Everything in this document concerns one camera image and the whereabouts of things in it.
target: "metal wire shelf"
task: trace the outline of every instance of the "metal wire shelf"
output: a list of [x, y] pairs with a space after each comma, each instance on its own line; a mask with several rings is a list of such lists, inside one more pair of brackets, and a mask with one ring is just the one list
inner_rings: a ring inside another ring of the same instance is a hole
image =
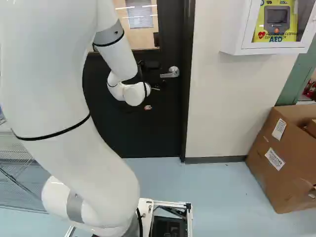
[[5, 126], [0, 114], [0, 208], [45, 213], [40, 197], [50, 175]]

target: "door lock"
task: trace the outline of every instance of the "door lock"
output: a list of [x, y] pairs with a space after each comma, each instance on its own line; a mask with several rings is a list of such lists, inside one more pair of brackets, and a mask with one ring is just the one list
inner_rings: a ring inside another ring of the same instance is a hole
[[180, 70], [176, 66], [169, 68], [169, 73], [160, 74], [160, 78], [177, 78], [180, 75]]

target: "green wall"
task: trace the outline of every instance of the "green wall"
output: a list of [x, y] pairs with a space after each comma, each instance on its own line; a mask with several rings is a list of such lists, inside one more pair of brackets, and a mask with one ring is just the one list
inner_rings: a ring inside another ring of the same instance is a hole
[[314, 37], [308, 53], [298, 56], [276, 105], [296, 104], [315, 68], [316, 37]]

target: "yellow aed label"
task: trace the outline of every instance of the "yellow aed label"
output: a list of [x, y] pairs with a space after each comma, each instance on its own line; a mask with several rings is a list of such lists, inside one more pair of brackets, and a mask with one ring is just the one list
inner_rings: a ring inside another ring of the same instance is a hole
[[297, 0], [262, 0], [253, 42], [294, 42], [297, 38]]

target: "door frame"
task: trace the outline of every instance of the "door frame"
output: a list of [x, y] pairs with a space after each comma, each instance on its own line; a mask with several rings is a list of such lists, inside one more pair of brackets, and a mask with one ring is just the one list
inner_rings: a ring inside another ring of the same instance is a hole
[[[189, 115], [189, 100], [190, 100], [190, 84], [191, 84], [191, 66], [192, 66], [192, 52], [193, 52], [193, 35], [195, 23], [195, 5], [196, 0], [183, 0], [183, 25], [182, 25], [182, 42], [181, 42], [181, 147], [180, 160], [185, 162], [186, 145], [187, 145], [187, 130], [188, 130], [188, 115]], [[133, 50], [134, 53], [141, 54], [149, 50]], [[89, 56], [99, 56], [99, 52], [90, 52]]]

